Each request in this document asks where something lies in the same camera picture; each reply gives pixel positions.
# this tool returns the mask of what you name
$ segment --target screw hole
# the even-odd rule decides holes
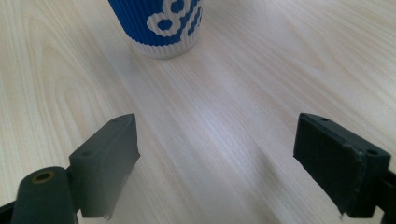
[[[93,154],[93,152],[92,152],[91,150],[88,150],[88,151],[83,152],[81,155],[82,155],[82,156],[85,156],[85,157],[89,157],[89,156],[91,156],[92,154]]]
[[[34,184],[43,184],[50,181],[53,177],[55,177],[55,173],[53,171],[45,171],[35,175],[35,177],[33,177],[32,182]]]
[[[378,152],[375,151],[375,150],[372,150],[372,149],[368,149],[368,150],[367,150],[367,153],[368,153],[369,155],[372,155],[372,156],[378,155]]]

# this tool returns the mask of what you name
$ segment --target rippled cup sleeve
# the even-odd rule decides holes
[[[108,0],[134,46],[152,58],[171,58],[195,44],[203,0]]]

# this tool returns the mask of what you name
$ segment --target paper cup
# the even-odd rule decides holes
[[[203,0],[108,0],[125,33],[143,54],[176,57],[195,44]]]

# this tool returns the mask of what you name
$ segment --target wood grain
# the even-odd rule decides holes
[[[0,1],[0,204],[135,113],[142,157],[110,223],[379,223],[341,220],[292,149],[309,112],[396,156],[395,10],[205,1],[198,43],[157,61],[105,0]]]

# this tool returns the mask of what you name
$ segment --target black plastic part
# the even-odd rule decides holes
[[[377,184],[388,172],[388,152],[329,119],[301,114],[294,158],[342,214],[373,216]]]
[[[26,176],[18,190],[11,223],[78,223],[66,170],[50,167]]]
[[[111,217],[139,157],[134,115],[109,121],[69,157],[75,211]]]
[[[396,223],[396,174],[388,171],[378,185],[376,202],[386,214],[383,223]]]
[[[0,223],[9,224],[11,223],[12,212],[14,211],[15,202],[8,203],[0,207]]]

